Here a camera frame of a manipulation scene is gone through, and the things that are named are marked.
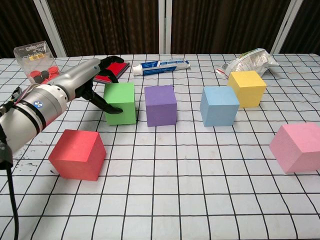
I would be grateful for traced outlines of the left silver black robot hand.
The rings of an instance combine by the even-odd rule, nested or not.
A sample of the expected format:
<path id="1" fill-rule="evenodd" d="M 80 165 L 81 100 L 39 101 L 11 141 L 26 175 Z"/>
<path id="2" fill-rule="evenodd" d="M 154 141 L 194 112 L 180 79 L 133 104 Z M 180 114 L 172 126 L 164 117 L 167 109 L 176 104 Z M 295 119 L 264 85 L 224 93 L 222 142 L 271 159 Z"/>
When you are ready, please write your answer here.
<path id="1" fill-rule="evenodd" d="M 121 108 L 108 104 L 103 97 L 93 91 L 93 79 L 101 75 L 109 77 L 113 84 L 118 83 L 118 79 L 108 67 L 112 63 L 123 62 L 122 58 L 115 55 L 104 59 L 92 58 L 68 69 L 50 80 L 48 84 L 60 87 L 66 93 L 69 102 L 76 98 L 84 98 L 108 114 L 120 114 L 123 112 Z"/>

